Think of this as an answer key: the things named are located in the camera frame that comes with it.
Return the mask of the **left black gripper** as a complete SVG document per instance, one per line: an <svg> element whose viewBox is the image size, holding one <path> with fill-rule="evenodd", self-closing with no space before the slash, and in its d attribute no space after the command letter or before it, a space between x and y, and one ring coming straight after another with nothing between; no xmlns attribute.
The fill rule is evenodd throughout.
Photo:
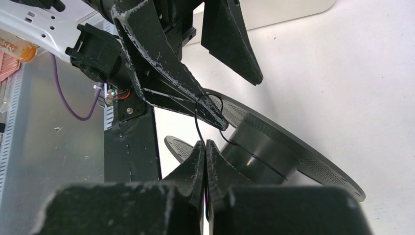
<svg viewBox="0 0 415 235"><path fill-rule="evenodd" d="M189 69L181 63L182 47L196 34L193 10L200 0L87 0L112 23L119 38L81 27L83 37L120 50L137 94L147 103L193 117L220 130L229 123ZM263 74L251 46L240 1L206 0L201 45L253 85Z"/></svg>

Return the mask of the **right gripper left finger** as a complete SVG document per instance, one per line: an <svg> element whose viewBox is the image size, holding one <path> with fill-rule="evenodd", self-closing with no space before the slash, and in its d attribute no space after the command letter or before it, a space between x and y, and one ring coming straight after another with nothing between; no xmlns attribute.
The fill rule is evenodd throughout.
<svg viewBox="0 0 415 235"><path fill-rule="evenodd" d="M201 235L204 157L200 141L157 182L72 184L45 202L32 235Z"/></svg>

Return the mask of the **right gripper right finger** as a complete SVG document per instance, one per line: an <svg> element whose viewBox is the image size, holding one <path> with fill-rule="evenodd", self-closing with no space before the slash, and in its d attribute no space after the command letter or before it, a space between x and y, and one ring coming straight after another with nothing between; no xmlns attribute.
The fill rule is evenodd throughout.
<svg viewBox="0 0 415 235"><path fill-rule="evenodd" d="M206 143L212 235L370 235L358 201L339 187L254 184Z"/></svg>

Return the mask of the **black spool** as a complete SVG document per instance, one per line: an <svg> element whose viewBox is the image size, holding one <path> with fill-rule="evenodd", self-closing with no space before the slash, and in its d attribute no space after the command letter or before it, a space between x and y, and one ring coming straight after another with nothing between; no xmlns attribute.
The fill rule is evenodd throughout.
<svg viewBox="0 0 415 235"><path fill-rule="evenodd" d="M316 149L250 107L213 90L207 90L222 115L234 128L219 149L214 141L190 145L173 136L165 144L179 166L165 177L181 188L197 181L199 162L212 196L224 195L232 186L284 185L296 172L329 187L340 187L358 201L365 200L361 187Z"/></svg>

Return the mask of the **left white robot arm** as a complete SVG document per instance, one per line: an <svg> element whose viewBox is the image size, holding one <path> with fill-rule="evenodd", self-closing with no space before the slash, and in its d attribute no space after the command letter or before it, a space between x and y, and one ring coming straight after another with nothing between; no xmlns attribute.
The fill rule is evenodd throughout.
<svg viewBox="0 0 415 235"><path fill-rule="evenodd" d="M253 85L263 75L237 0L87 0L112 23L113 35L59 16L61 0L3 0L0 27L51 52L95 82L134 91L146 103L199 118L220 130L229 123L181 62L196 34L193 11L203 4L201 45Z"/></svg>

